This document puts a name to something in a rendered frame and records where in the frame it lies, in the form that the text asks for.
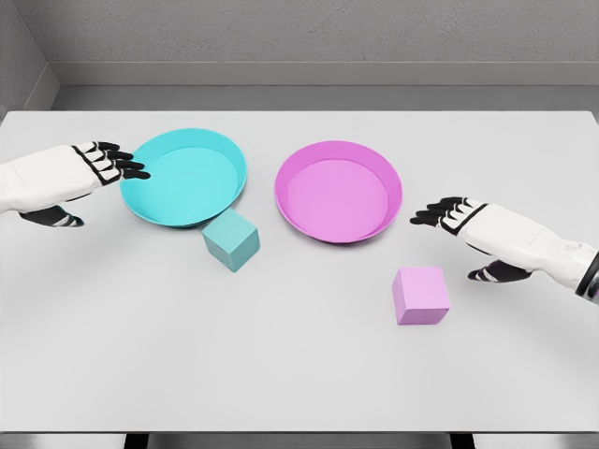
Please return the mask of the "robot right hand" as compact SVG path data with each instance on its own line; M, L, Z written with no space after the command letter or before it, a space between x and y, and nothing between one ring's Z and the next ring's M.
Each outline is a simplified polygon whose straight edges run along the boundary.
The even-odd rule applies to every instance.
M469 197L445 197L419 210L413 225L439 228L473 249L493 256L490 264L468 273L477 282L507 283L543 271L573 288L582 279L565 241L546 227L501 206Z

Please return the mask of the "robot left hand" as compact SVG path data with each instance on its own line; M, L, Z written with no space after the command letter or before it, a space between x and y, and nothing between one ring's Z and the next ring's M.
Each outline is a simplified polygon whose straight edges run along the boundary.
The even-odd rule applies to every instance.
M59 145L7 163L15 172L15 202L9 211L47 227L82 227L84 221L64 210L63 203L118 181L151 177L132 153L104 141Z

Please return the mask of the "pink block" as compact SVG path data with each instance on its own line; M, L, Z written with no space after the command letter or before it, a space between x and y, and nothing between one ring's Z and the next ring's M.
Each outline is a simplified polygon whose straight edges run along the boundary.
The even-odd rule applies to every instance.
M450 310L446 279L440 267L401 267L392 283L400 326L437 325Z

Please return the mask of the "cyan plate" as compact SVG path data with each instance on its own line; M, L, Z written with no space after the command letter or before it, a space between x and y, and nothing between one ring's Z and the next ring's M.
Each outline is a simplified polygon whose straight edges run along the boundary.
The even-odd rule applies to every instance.
M237 199L247 180L241 148L207 129L158 135L138 147L134 159L150 178L122 181L124 203L157 225L190 227L209 220Z

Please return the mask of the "pink plate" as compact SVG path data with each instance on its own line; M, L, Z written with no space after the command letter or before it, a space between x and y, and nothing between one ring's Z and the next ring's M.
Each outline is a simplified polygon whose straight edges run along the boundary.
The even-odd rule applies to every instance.
M380 153L355 142L321 141L280 166L274 194L284 218L304 235L353 243L387 229L402 206L401 179Z

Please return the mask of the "cyan block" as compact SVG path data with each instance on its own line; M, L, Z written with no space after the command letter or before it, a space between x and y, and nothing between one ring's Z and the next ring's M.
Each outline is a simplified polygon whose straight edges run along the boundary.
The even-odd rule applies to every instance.
M201 233L209 253L233 272L260 249L257 227L233 209L224 210Z

